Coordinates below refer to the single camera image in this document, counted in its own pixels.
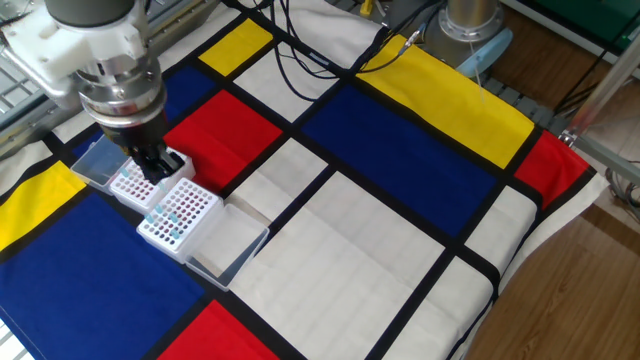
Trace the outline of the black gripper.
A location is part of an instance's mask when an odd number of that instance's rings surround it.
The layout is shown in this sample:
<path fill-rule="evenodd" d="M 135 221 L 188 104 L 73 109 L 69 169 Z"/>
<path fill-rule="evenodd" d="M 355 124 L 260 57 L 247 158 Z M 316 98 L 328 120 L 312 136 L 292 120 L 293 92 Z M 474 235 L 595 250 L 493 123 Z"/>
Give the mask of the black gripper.
<path fill-rule="evenodd" d="M 101 125 L 105 136 L 125 152 L 132 150 L 132 159 L 140 167 L 146 180 L 157 184 L 184 166 L 184 160 L 166 148 L 164 136 L 169 131 L 166 113 L 129 127 Z"/>

